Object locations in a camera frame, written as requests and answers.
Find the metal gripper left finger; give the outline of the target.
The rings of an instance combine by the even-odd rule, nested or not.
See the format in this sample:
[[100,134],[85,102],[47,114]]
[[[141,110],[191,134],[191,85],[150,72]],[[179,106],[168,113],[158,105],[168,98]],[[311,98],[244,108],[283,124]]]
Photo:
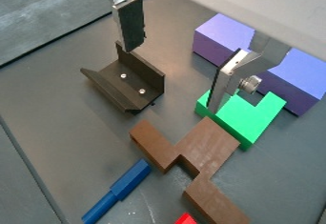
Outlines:
[[143,0],[109,1],[113,19],[120,30],[121,48],[125,52],[131,52],[144,43],[146,39]]

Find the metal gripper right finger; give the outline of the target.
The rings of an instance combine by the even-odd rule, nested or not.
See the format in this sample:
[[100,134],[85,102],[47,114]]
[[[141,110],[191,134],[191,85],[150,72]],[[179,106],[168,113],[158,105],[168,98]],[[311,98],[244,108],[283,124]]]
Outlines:
[[215,73],[206,102],[212,113],[222,109],[238,90],[255,92],[260,83],[258,74],[282,63],[290,49],[290,45],[255,31],[250,52],[238,49]]

